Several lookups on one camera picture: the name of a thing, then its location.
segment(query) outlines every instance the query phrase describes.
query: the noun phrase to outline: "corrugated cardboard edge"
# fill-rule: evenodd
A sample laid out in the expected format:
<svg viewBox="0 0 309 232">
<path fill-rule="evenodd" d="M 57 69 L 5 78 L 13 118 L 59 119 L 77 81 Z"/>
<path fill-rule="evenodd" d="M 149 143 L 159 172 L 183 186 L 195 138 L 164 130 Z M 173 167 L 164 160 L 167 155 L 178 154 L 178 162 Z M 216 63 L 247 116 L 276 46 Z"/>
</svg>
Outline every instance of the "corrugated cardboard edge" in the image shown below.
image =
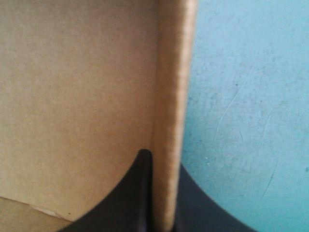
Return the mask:
<svg viewBox="0 0 309 232">
<path fill-rule="evenodd" d="M 159 1 L 154 154 L 154 226 L 174 224 L 197 0 Z"/>
</svg>

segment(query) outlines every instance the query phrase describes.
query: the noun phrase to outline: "cardboard box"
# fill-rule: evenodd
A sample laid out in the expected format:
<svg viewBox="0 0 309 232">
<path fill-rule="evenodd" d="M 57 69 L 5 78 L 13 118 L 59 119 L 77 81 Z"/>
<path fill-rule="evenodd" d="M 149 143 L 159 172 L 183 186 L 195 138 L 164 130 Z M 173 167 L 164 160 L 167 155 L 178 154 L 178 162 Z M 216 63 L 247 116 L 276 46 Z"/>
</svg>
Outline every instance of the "cardboard box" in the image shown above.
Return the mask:
<svg viewBox="0 0 309 232">
<path fill-rule="evenodd" d="M 78 219 L 141 148 L 154 154 L 156 227 L 171 229 L 196 4 L 0 3 L 0 231 Z M 34 225 L 38 209 L 51 216 Z"/>
</svg>

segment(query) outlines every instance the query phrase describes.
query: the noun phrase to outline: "blue-green background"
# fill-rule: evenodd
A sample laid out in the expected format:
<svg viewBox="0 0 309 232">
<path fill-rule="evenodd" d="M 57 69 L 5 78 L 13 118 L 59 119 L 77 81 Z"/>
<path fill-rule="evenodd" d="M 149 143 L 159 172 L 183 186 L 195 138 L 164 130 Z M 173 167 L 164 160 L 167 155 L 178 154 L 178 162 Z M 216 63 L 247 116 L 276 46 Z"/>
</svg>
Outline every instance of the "blue-green background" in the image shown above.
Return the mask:
<svg viewBox="0 0 309 232">
<path fill-rule="evenodd" d="M 309 231 L 309 0 L 200 0 L 183 164 L 258 231 Z"/>
</svg>

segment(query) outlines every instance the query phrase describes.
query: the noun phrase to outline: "scratch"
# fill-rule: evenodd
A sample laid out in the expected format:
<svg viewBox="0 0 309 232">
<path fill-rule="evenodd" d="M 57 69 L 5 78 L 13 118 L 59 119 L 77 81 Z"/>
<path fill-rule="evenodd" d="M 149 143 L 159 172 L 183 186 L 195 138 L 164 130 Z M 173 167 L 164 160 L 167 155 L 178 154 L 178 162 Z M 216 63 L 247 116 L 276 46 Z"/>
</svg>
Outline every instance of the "scratch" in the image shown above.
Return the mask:
<svg viewBox="0 0 309 232">
<path fill-rule="evenodd" d="M 240 136 L 241 136 L 241 140 L 242 140 L 243 147 L 244 147 L 245 150 L 246 150 L 245 140 L 243 139 L 243 136 L 242 136 L 242 134 L 241 134 L 241 131 L 239 131 L 239 133 L 240 133 Z"/>
<path fill-rule="evenodd" d="M 269 124 L 270 119 L 271 119 L 271 115 L 268 116 L 267 123 L 266 123 L 266 125 L 264 126 L 263 137 L 262 137 L 262 144 L 264 144 L 265 133 L 266 133 L 266 129 L 267 129 L 267 126 L 268 126 L 268 124 Z"/>
<path fill-rule="evenodd" d="M 253 63 L 253 65 L 251 66 L 250 68 L 250 71 L 249 71 L 249 74 L 247 76 L 247 78 L 245 79 L 245 81 L 243 82 L 243 84 L 241 85 L 240 89 L 237 91 L 237 93 L 234 95 L 233 99 L 230 101 L 230 103 L 228 104 L 227 108 L 224 110 L 221 118 L 220 118 L 220 121 L 219 121 L 219 124 L 218 124 L 218 127 L 217 127 L 217 131 L 216 131 L 216 134 L 214 136 L 214 139 L 213 141 L 216 142 L 216 139 L 217 139 L 217 135 L 218 135 L 218 132 L 219 132 L 219 128 L 221 126 L 221 123 L 222 123 L 222 120 L 224 118 L 224 116 L 226 115 L 228 109 L 230 108 L 230 106 L 232 105 L 233 101 L 235 100 L 235 98 L 237 97 L 237 95 L 241 92 L 242 88 L 245 86 L 247 80 L 251 77 L 251 74 L 252 74 L 252 70 L 253 70 L 253 67 L 255 65 L 255 62 Z"/>
<path fill-rule="evenodd" d="M 270 179 L 269 179 L 269 182 L 268 182 L 268 184 L 267 184 L 267 187 L 266 187 L 265 191 L 263 192 L 263 195 L 262 195 L 261 199 L 263 199 L 265 193 L 267 192 L 267 189 L 268 189 L 269 186 L 270 186 L 270 183 L 271 183 L 272 179 L 274 178 L 274 174 L 275 174 L 277 165 L 278 165 L 278 161 L 277 161 L 277 163 L 276 163 L 276 165 L 275 165 L 275 167 L 274 167 L 274 170 L 272 171 L 271 177 L 270 177 Z"/>
</svg>

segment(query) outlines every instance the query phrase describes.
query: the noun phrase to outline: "turquoise surface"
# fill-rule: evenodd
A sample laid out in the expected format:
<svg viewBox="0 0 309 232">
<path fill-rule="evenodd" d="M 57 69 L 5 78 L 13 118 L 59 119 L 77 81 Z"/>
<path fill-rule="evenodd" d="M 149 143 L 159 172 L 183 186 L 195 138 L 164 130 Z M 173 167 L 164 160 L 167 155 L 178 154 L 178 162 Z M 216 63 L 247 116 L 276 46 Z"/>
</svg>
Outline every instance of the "turquoise surface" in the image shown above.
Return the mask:
<svg viewBox="0 0 309 232">
<path fill-rule="evenodd" d="M 183 164 L 258 231 L 309 231 L 308 0 L 200 0 Z"/>
</svg>

